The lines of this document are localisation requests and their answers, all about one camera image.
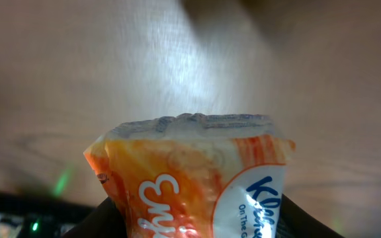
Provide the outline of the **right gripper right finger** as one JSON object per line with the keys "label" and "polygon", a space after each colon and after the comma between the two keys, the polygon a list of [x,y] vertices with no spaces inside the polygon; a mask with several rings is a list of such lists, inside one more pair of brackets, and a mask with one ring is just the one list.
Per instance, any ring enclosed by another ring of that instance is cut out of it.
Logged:
{"label": "right gripper right finger", "polygon": [[280,205],[278,232],[282,237],[343,238],[322,222],[313,218],[284,194]]}

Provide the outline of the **small orange box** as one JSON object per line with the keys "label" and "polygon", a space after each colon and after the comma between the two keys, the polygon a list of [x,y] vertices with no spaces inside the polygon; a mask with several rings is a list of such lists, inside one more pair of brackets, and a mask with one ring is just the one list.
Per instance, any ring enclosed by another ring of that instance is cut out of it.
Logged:
{"label": "small orange box", "polygon": [[129,237],[274,237],[295,150],[268,116],[123,123],[84,152]]}

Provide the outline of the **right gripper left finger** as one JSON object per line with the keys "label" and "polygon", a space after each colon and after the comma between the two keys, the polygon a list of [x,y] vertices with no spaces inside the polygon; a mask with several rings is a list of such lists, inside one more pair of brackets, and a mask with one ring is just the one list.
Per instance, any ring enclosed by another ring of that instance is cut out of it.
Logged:
{"label": "right gripper left finger", "polygon": [[126,226],[114,202],[106,198],[63,238],[127,238]]}

